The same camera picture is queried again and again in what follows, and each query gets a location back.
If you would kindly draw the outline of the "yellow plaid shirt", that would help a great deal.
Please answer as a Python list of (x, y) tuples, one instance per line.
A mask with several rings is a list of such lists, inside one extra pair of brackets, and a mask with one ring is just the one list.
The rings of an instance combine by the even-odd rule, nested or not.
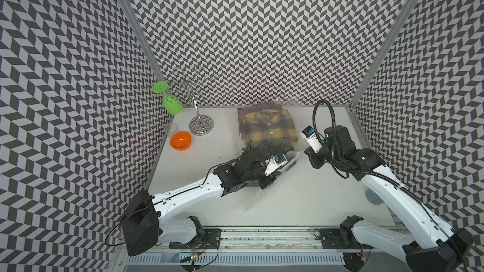
[(253, 146), (267, 144), (272, 147), (293, 147), (299, 135), (288, 110), (263, 109), (238, 116), (239, 135)]

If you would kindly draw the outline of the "grey blue cup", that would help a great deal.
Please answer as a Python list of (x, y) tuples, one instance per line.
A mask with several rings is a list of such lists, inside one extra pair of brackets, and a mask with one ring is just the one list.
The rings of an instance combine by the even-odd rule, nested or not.
[(368, 201), (373, 205), (384, 204), (384, 201), (373, 190), (367, 189), (365, 192), (365, 196)]

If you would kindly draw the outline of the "red black plaid shirt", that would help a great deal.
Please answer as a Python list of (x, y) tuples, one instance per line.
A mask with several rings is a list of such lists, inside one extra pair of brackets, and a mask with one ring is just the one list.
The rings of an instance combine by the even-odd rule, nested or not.
[(282, 105), (277, 102), (269, 101), (263, 103), (252, 104), (249, 107), (241, 107), (237, 109), (238, 116), (247, 115), (253, 112), (259, 112), (261, 110), (281, 110)]

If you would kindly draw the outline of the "chrome glass holder stand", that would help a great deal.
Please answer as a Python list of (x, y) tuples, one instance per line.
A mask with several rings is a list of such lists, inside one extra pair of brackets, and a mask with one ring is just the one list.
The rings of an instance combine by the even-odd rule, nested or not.
[(214, 129), (214, 120), (209, 115), (201, 114), (199, 103), (199, 95), (209, 82), (208, 77), (203, 75), (201, 67), (175, 68), (173, 77), (174, 85), (184, 91), (195, 110), (195, 117), (189, 122), (190, 133), (198, 137), (208, 135)]

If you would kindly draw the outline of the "orange plastic bowl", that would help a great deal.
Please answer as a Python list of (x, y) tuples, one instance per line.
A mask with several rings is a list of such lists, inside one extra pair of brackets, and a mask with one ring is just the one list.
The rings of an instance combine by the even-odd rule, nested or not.
[(170, 139), (170, 146), (177, 151), (187, 150), (192, 143), (192, 136), (188, 132), (178, 132)]

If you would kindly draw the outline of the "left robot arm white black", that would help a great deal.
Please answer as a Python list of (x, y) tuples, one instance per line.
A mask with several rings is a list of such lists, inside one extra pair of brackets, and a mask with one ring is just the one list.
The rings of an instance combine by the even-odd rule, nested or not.
[(145, 253), (157, 244), (179, 243), (197, 247), (205, 230), (195, 216), (176, 217), (205, 201), (222, 198), (246, 186), (268, 188), (288, 162), (278, 153), (267, 157), (258, 149), (247, 149), (240, 157), (210, 168), (196, 182), (164, 193), (151, 195), (147, 190), (133, 197), (120, 218), (120, 226), (129, 256)]

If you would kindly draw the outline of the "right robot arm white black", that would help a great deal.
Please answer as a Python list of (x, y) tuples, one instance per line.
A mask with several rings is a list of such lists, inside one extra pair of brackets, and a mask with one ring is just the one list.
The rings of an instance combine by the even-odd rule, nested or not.
[(353, 215), (340, 224), (341, 245), (379, 249), (407, 263), (412, 271), (454, 271), (465, 263), (474, 236), (428, 209), (373, 150), (357, 149), (346, 127), (327, 128), (320, 137), (308, 126), (301, 137), (309, 144), (305, 154), (313, 168), (348, 167), (348, 174), (369, 188), (408, 230), (400, 234)]

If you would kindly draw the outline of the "clear plastic cup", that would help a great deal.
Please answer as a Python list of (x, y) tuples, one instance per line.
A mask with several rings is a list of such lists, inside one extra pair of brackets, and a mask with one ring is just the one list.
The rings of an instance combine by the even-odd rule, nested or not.
[(165, 133), (169, 137), (173, 137), (178, 132), (178, 125), (176, 123), (170, 123), (165, 127)]

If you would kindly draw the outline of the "clear plastic vacuum bag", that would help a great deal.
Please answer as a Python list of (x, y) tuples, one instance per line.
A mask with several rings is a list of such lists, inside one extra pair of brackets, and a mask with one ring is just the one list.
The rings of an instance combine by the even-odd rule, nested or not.
[(299, 134), (285, 104), (269, 101), (237, 109), (239, 138), (247, 147), (259, 149), (267, 158), (279, 152), (287, 157), (289, 162), (282, 168), (281, 176), (299, 160), (296, 151)]

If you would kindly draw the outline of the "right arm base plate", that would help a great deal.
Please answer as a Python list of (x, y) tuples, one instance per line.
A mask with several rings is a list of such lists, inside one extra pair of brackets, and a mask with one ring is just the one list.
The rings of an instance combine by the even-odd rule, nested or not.
[(362, 220), (357, 215), (348, 216), (339, 228), (319, 228), (313, 234), (321, 241), (323, 249), (372, 249), (370, 245), (361, 244), (352, 233), (354, 225)]

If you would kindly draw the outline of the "green plastic wine glass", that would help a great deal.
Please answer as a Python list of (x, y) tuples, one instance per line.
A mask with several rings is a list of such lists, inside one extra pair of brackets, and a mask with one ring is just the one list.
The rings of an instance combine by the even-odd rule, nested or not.
[(177, 115), (184, 109), (182, 102), (169, 92), (169, 85), (166, 81), (157, 82), (152, 87), (152, 92), (155, 94), (162, 94), (163, 106), (169, 115)]

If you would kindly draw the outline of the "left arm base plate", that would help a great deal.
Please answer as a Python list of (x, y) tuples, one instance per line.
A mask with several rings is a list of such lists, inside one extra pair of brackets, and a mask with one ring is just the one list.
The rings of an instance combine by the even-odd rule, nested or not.
[(168, 241), (170, 249), (217, 249), (220, 246), (222, 229), (204, 228), (195, 216), (173, 222), (175, 229), (170, 234), (175, 234), (175, 238)]

